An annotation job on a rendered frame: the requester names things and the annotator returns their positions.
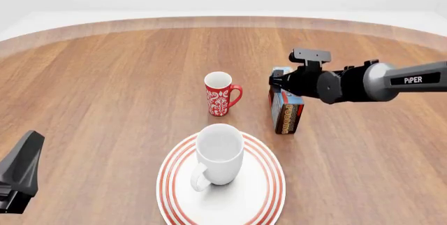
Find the small flat plate on stalk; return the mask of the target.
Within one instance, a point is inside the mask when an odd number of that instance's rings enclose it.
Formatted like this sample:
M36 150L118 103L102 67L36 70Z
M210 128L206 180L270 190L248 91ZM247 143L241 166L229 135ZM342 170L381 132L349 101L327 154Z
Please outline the small flat plate on stalk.
M300 68L305 71L319 72L324 63L331 61L331 54L325 50L294 48L288 59L292 63L302 64Z

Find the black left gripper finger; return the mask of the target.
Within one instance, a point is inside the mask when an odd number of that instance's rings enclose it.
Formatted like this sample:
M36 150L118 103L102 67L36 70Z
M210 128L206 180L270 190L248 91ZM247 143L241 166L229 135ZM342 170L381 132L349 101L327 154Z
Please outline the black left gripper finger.
M26 132L0 161L0 198L12 191L31 197L38 191L38 162L45 137L34 130Z

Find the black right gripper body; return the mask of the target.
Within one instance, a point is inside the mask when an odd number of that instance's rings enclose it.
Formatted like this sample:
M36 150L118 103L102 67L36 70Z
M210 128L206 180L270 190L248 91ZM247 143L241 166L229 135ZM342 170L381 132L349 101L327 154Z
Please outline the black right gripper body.
M273 92L290 92L290 89L286 88L288 85L286 77L290 72L291 69L273 69L269 77L270 89Z

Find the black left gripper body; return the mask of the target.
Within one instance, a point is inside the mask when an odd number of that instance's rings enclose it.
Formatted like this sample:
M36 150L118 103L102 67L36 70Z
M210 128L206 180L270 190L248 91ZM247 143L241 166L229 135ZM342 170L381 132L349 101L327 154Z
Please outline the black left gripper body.
M29 195L0 184L0 214L23 214L28 203Z

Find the chocolate pudding box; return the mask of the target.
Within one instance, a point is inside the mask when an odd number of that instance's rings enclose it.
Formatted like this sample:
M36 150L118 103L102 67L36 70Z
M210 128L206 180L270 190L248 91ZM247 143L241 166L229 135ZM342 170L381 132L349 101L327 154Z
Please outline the chocolate pudding box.
M268 96L274 132L294 134L305 105L302 98L278 86L270 86Z

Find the white mug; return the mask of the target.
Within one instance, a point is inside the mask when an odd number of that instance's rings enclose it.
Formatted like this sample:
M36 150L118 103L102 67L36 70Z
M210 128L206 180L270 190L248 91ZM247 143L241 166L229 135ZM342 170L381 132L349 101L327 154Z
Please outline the white mug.
M240 172L244 158L242 133L228 124L211 124L201 130L195 141L197 166L190 185L203 191L210 184L225 185Z

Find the red patterned mug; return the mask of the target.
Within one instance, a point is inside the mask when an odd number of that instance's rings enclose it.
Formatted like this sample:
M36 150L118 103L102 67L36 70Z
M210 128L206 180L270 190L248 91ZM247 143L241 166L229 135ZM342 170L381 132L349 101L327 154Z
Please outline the red patterned mug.
M222 117L226 115L243 95L242 86L234 85L231 75L223 71L213 71L204 77L208 110L211 115ZM239 95L233 101L230 95L238 90Z

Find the white plate with red rings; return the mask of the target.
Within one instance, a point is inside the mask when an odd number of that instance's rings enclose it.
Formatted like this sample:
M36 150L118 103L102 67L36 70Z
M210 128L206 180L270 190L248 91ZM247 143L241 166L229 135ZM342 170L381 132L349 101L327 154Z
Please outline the white plate with red rings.
M156 201L167 225L275 225L286 199L286 178L267 145L247 133L240 172L229 184L194 191L196 135L165 157L156 179Z

